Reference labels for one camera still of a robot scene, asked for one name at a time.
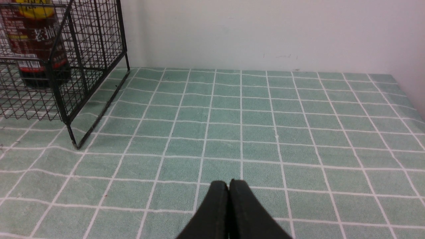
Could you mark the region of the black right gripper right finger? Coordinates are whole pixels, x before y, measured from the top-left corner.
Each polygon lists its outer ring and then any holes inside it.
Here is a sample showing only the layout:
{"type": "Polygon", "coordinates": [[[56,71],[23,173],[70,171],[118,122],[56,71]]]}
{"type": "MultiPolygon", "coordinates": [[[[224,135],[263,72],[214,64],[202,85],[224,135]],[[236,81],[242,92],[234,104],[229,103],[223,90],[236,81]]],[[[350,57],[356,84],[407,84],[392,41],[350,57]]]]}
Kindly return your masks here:
{"type": "Polygon", "coordinates": [[[291,239],[272,218],[243,180],[232,179],[229,186],[230,239],[291,239]]]}

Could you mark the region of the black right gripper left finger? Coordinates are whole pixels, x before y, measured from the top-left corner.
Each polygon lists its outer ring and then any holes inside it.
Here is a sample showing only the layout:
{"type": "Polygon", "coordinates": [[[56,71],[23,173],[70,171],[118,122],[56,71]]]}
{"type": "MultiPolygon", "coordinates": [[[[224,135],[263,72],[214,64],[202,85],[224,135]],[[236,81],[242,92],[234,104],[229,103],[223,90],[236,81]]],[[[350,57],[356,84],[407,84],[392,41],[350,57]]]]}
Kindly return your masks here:
{"type": "Polygon", "coordinates": [[[178,239],[227,239],[227,204],[229,190],[223,181],[213,181],[200,207],[178,239]]]}

